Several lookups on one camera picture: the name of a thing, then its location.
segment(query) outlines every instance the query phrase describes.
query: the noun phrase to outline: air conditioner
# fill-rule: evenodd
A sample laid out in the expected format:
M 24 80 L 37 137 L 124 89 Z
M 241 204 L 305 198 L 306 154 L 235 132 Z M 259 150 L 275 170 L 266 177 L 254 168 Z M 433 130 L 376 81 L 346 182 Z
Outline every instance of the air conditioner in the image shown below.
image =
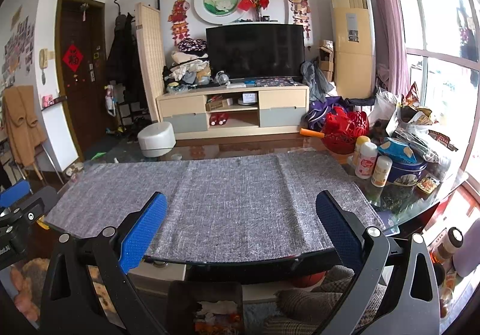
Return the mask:
M 332 0 L 335 85 L 344 98 L 368 98 L 375 85 L 371 0 Z

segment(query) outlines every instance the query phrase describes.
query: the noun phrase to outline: window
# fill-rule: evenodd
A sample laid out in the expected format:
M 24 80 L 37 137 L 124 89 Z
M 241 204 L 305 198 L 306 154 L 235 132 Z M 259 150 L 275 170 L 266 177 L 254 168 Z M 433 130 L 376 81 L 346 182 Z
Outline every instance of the window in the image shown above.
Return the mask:
M 477 128 L 480 133 L 480 0 L 400 0 L 400 6 L 410 80 L 459 149 L 459 159 L 465 156 L 462 165 L 480 192 L 480 137 L 474 146 L 470 141 Z

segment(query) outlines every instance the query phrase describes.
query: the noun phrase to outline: orange handle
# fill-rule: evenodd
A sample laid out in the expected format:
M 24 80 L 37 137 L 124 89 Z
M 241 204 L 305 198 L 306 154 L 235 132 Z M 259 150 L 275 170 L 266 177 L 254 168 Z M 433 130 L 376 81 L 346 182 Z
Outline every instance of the orange handle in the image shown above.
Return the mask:
M 303 136 L 310 136 L 310 137 L 319 137 L 320 139 L 323 139 L 325 137 L 325 134 L 322 132 L 316 132 L 314 130 L 308 130 L 308 129 L 300 129 L 300 134 Z

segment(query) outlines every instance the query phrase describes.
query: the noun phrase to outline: curtain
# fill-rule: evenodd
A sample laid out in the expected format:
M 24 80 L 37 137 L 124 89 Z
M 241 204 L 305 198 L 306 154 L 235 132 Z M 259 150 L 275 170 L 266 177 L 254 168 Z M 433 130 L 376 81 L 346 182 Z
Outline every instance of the curtain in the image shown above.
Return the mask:
M 400 0 L 376 0 L 379 19 L 375 20 L 386 34 L 389 55 L 388 89 L 398 95 L 410 89 L 410 77 L 407 65 L 407 51 L 403 41 L 403 24 Z

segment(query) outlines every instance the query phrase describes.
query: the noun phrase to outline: gray placemat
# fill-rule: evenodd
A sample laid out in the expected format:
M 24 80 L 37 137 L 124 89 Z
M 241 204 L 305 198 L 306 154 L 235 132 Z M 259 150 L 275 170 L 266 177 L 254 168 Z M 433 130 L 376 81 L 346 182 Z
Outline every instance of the gray placemat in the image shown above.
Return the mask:
M 365 226 L 384 229 L 338 162 L 319 152 L 97 165 L 63 195 L 46 221 L 80 237 L 95 236 L 160 191 L 169 208 L 146 255 L 262 261 L 332 247 L 315 213 L 322 190 Z

